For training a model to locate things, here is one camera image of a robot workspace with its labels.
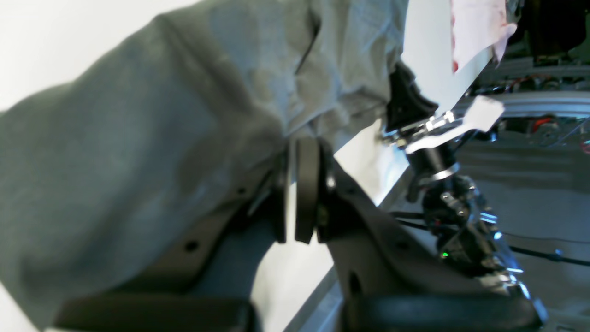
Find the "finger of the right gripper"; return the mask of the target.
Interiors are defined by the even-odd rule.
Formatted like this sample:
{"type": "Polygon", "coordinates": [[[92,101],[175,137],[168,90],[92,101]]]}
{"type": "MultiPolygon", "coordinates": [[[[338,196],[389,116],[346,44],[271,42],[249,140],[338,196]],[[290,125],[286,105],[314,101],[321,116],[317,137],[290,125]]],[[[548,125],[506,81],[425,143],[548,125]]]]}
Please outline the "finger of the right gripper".
{"type": "Polygon", "coordinates": [[[390,100],[386,105],[385,131],[400,130],[434,116],[438,104],[426,98],[413,71],[399,61],[389,76],[390,100]]]}

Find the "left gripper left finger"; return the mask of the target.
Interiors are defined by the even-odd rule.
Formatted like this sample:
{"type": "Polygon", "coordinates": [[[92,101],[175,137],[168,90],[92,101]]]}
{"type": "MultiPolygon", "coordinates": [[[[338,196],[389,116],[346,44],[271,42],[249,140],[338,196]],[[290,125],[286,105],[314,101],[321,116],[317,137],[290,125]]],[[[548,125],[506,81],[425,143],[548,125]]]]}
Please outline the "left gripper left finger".
{"type": "Polygon", "coordinates": [[[67,301],[56,332],[259,332],[251,293],[272,244],[286,241],[288,153],[120,286],[67,301]]]}

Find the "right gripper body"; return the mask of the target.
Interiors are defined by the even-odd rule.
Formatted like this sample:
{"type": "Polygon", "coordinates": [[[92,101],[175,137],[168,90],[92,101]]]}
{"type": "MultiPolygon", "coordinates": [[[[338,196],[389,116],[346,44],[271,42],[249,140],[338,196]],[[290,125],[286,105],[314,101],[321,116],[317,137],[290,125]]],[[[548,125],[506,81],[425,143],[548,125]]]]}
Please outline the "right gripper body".
{"type": "Polygon", "coordinates": [[[381,128],[381,141],[401,150],[415,173],[418,185],[427,185],[453,176],[459,170],[452,140],[468,132],[488,132],[501,118],[504,104],[490,97],[476,97],[462,115],[446,111],[442,115],[411,124],[400,130],[381,128]]]}

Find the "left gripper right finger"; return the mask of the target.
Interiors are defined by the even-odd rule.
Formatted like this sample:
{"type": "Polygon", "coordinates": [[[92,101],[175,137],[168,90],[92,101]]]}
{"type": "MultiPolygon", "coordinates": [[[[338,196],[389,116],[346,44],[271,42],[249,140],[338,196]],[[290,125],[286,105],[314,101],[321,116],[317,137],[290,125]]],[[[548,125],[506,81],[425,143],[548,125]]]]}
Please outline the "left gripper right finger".
{"type": "Polygon", "coordinates": [[[537,332],[539,301],[501,295],[435,258],[316,138],[295,143],[295,239],[317,235],[342,292],[338,332],[537,332]]]}

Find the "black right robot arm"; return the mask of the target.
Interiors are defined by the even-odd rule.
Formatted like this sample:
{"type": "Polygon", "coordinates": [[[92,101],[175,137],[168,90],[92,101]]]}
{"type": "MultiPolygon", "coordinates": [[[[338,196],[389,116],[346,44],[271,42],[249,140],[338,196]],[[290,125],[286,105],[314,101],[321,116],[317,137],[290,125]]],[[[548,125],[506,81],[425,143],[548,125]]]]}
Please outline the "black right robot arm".
{"type": "Polygon", "coordinates": [[[554,330],[589,330],[589,93],[478,93],[452,111],[398,63],[384,132],[438,256],[499,291],[544,297],[554,330]]]}

